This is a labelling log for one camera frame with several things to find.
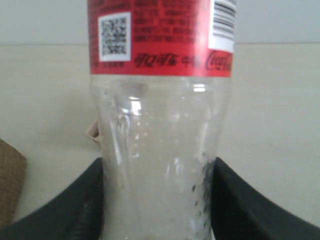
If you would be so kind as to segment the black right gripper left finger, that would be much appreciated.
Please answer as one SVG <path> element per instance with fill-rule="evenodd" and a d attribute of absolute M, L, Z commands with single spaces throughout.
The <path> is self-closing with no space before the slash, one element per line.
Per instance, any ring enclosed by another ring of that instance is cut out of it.
<path fill-rule="evenodd" d="M 98 240 L 104 220 L 103 163 L 97 158 L 64 191 L 4 227 L 2 240 Z"/>

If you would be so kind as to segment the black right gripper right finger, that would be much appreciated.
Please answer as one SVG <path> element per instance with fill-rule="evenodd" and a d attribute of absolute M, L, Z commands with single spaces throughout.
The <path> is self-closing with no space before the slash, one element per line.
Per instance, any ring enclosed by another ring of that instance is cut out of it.
<path fill-rule="evenodd" d="M 211 227 L 217 240 L 318 240 L 320 228 L 255 190 L 221 158 L 212 162 Z"/>

